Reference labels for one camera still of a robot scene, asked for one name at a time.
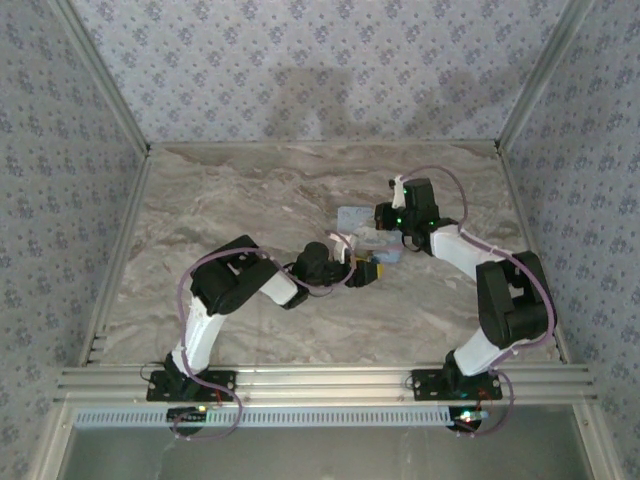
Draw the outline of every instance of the aluminum frame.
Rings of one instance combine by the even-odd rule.
[[[415,368],[438,367],[438,364],[405,364],[232,368],[239,372],[236,391],[249,410],[266,408],[277,413],[290,407],[337,407],[345,411],[354,407],[397,407],[402,411],[419,412],[425,407],[468,405],[470,402],[413,400],[412,392],[404,385],[409,372]],[[518,405],[588,407],[597,399],[585,365],[508,363],[502,370],[513,382]],[[57,478],[63,468],[74,423],[78,414],[86,409],[120,408],[144,413],[150,406],[191,405],[188,402],[151,404],[145,399],[146,389],[147,383],[140,377],[139,367],[65,369],[27,478]],[[505,398],[494,403],[504,405],[506,402]],[[593,465],[592,469],[597,480],[617,478],[610,476],[608,470]]]
[[[489,142],[462,142],[462,148],[488,148]],[[511,198],[528,248],[538,251],[517,194],[507,155],[501,151],[501,162]],[[120,283],[135,222],[142,203],[151,162],[143,162],[131,194],[125,222],[114,248],[108,277],[103,285],[94,316],[94,334],[83,352],[85,368],[63,371],[55,401],[58,405],[50,421],[49,440],[35,463],[34,476],[44,479],[50,468],[62,466],[63,444],[67,445],[70,425],[79,408],[136,407],[148,408],[146,382],[139,376],[140,366],[107,367],[99,363],[106,341],[105,321]],[[597,405],[597,390],[586,365],[573,364],[562,326],[555,332],[562,363],[507,363],[503,370],[514,383],[517,405],[572,405],[582,443],[596,479],[624,479],[604,416]],[[425,405],[415,402],[412,392],[404,387],[409,371],[414,368],[440,368],[440,364],[404,365],[257,365],[227,367],[239,372],[237,392],[249,407],[393,407]],[[503,399],[497,404],[505,404]],[[464,405],[468,402],[426,402],[431,405]]]

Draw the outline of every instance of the robotic arm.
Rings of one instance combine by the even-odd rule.
[[[249,236],[244,235],[212,254],[258,248]],[[338,260],[333,260],[323,243],[310,242],[288,273],[271,259],[254,252],[223,255],[196,268],[191,274],[192,298],[185,345],[183,347],[182,341],[179,341],[167,355],[164,371],[154,372],[154,388],[148,392],[147,398],[161,401],[200,398],[203,389],[189,378],[182,358],[183,349],[193,374],[201,379],[215,376],[216,372],[207,369],[218,333],[226,318],[256,293],[267,295],[277,305],[289,310],[308,298],[309,288],[329,287],[338,282],[347,287],[362,287],[381,274],[380,265],[358,259],[353,274],[345,282],[351,270],[350,260],[349,254],[344,251]],[[222,380],[213,377],[211,381],[227,383]]]
[[[403,182],[398,176],[389,185],[394,190],[393,201],[376,206],[376,228],[400,230],[417,250],[454,265],[476,281],[480,328],[466,344],[447,355],[443,367],[448,387],[461,392],[465,383],[487,372],[509,350],[546,332],[549,319],[545,306],[523,272],[463,238],[456,221],[440,217],[429,179]],[[484,243],[464,233],[474,243]],[[534,253],[505,253],[520,260],[548,293],[540,260]]]

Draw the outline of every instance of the wallpaper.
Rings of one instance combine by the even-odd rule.
[[[598,1],[510,153],[577,360],[640,478],[640,6]]]
[[[74,365],[136,154],[46,0],[0,2],[0,478]]]
[[[496,138],[565,0],[74,0],[147,141]]]

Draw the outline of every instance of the black mounting plate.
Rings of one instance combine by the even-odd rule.
[[[233,370],[205,370],[198,374],[198,378],[205,382],[214,383],[227,387],[229,390],[235,391],[236,388],[237,373]],[[193,384],[193,380],[187,379],[186,382]],[[175,383],[171,381],[169,373],[165,370],[156,370],[151,373],[149,387],[147,389],[147,401],[148,402],[200,402],[200,403],[212,403],[217,402],[218,398],[222,402],[233,402],[231,395],[224,392],[219,392],[212,388],[200,387],[194,389],[194,393],[189,395],[189,398],[185,398],[184,392],[187,390],[182,388],[177,391]]]
[[[438,370],[411,370],[413,399],[416,402],[429,400],[501,400],[502,388],[497,375],[488,372],[465,377],[465,385],[453,392]]]

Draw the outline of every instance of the marble surface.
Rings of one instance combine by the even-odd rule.
[[[467,228],[502,247],[524,241],[494,156],[440,144],[209,146],[154,149],[128,263],[108,322],[104,364],[161,360],[179,332],[175,288],[202,255],[249,234],[282,263],[334,228],[338,207],[390,200],[388,180],[424,164],[459,175]],[[462,204],[430,171],[441,215]],[[216,364],[441,361],[478,327],[475,284],[454,267],[405,251],[362,289],[336,288],[285,311],[262,295],[230,316]],[[527,360],[557,358],[553,345]]]

